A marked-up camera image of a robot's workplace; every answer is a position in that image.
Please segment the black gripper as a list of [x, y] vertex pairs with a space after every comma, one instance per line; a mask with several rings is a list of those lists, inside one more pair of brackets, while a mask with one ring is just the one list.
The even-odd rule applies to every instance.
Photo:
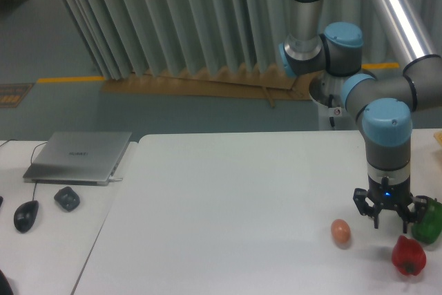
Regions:
[[353, 201], [362, 216], [371, 218], [374, 228], [379, 226], [379, 213], [382, 209], [396, 210], [403, 221], [403, 233], [409, 224], [420, 223], [427, 211], [427, 196], [413, 196], [410, 193], [410, 177], [398, 184], [390, 184], [390, 179], [373, 180], [368, 177], [369, 190], [355, 188]]

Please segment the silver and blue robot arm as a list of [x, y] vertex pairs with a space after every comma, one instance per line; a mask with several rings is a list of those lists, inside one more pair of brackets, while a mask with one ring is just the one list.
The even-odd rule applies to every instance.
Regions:
[[290, 77], [321, 70], [343, 79], [338, 105], [363, 136], [367, 159], [369, 187], [355, 190], [354, 203], [373, 221], [394, 211], [408, 227], [430, 210], [430, 199], [410, 189], [411, 114], [441, 105], [441, 56], [410, 0], [370, 1], [401, 76], [380, 80], [362, 72], [359, 27], [337, 22], [319, 32], [323, 0], [291, 0], [289, 34], [279, 51]]

